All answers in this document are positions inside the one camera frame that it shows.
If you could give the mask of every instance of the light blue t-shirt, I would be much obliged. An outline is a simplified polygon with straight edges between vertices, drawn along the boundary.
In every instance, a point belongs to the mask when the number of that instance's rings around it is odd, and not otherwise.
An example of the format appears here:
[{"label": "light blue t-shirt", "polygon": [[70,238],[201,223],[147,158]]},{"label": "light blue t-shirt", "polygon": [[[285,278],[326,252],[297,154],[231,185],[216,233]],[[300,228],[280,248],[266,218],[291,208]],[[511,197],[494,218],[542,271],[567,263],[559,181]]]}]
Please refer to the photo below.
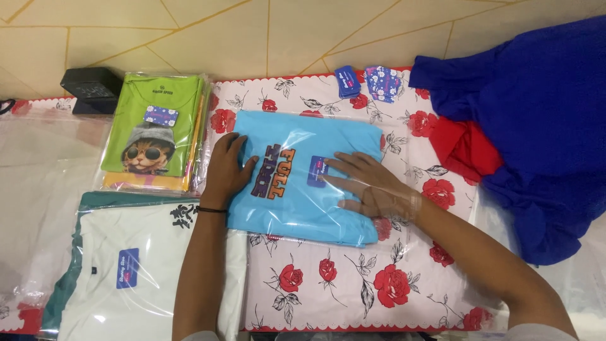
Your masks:
[{"label": "light blue t-shirt", "polygon": [[361,247],[377,242],[369,218],[337,206],[355,196],[318,175],[346,177],[324,163],[335,152],[380,160],[382,130],[356,121],[240,111],[234,131],[248,135],[242,165],[254,155],[259,161],[229,207],[227,227]]}]

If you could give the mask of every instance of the black device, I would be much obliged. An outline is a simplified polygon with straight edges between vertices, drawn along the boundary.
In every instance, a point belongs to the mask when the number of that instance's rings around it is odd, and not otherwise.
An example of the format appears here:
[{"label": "black device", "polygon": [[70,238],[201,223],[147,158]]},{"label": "black device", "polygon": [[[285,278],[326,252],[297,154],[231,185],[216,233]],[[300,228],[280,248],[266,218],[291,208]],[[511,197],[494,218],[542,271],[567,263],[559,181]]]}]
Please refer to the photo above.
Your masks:
[{"label": "black device", "polygon": [[112,115],[118,106],[122,80],[106,67],[82,67],[65,71],[61,87],[78,99],[73,114]]}]

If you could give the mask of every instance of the human arm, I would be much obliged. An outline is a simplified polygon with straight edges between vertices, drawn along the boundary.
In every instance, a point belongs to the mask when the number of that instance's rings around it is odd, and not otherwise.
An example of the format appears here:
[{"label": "human arm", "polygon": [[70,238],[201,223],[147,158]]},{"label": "human arm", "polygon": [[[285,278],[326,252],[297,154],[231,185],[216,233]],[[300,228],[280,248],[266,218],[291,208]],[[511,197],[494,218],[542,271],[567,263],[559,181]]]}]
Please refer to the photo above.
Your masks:
[{"label": "human arm", "polygon": [[[200,207],[225,210],[232,196],[248,183],[259,158],[250,158],[240,170],[238,152],[245,140],[246,136],[229,133],[217,141]],[[225,282],[226,232],[225,213],[198,212],[177,284],[173,341],[198,331],[216,332]]]},{"label": "human arm", "polygon": [[413,221],[453,257],[473,283],[507,304],[510,329],[523,323],[540,323],[577,338],[556,291],[519,257],[400,182],[372,157],[362,153],[335,156],[338,160],[325,162],[351,176],[351,180],[324,179],[361,199],[344,200],[339,203],[341,207],[369,217],[396,214]]}]

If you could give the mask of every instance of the sunglasses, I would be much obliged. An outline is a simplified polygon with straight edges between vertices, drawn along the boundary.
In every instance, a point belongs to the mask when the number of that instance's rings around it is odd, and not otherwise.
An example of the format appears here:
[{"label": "sunglasses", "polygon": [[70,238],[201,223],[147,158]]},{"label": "sunglasses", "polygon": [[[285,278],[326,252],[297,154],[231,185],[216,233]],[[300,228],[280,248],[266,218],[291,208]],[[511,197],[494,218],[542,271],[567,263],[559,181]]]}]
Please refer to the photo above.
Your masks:
[{"label": "sunglasses", "polygon": [[[126,152],[128,158],[136,158],[139,155],[139,149],[137,147],[131,147]],[[145,151],[145,157],[149,160],[157,160],[160,157],[160,149],[156,147],[150,147]]]}]

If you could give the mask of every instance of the hand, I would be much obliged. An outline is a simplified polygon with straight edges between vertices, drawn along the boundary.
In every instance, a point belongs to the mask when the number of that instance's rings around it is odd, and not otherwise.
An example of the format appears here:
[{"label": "hand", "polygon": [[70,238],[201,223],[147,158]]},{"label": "hand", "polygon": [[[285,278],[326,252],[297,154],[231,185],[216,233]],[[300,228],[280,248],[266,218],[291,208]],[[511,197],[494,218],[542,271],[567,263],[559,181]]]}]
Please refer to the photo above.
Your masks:
[{"label": "hand", "polygon": [[215,144],[210,155],[206,188],[200,197],[200,206],[226,209],[231,197],[250,180],[259,157],[248,159],[243,169],[238,164],[238,152],[246,141],[246,135],[228,133]]},{"label": "hand", "polygon": [[354,193],[361,202],[341,200],[339,207],[368,217],[396,214],[412,220],[421,207],[419,192],[403,184],[387,168],[364,153],[352,155],[335,153],[334,159],[325,159],[327,165],[346,173],[351,179],[324,175],[328,183]]}]

